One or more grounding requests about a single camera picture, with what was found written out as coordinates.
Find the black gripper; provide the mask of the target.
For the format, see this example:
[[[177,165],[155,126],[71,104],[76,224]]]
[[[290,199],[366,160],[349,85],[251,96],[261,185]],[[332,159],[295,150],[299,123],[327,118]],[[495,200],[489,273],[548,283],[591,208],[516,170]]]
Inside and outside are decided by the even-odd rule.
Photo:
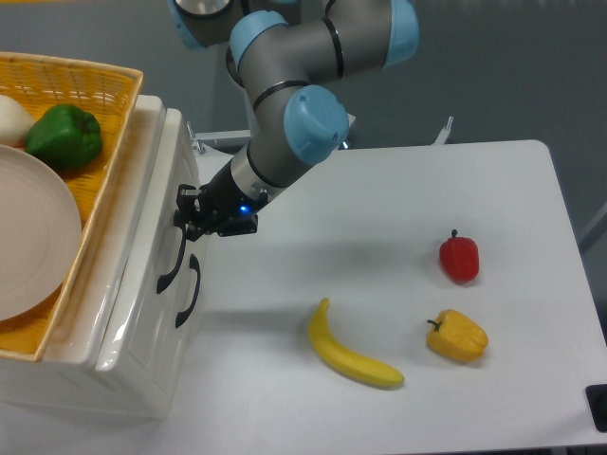
[[[200,189],[180,184],[175,201],[178,209],[173,223],[181,230],[182,242],[196,242],[200,237],[214,233],[229,237],[257,232],[258,216],[254,201],[234,182],[230,164],[224,165]],[[198,213],[196,225],[186,213]]]

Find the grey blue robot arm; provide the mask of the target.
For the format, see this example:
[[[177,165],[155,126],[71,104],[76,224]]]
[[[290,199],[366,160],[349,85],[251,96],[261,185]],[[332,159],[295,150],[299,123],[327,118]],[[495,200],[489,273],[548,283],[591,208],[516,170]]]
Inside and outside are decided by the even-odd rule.
[[[419,43],[408,1],[328,1],[305,23],[295,1],[168,7],[185,45],[228,45],[228,70],[253,116],[248,144],[209,183],[179,189],[175,224],[189,241],[255,232],[258,212],[347,137],[347,112],[326,84],[399,64]]]

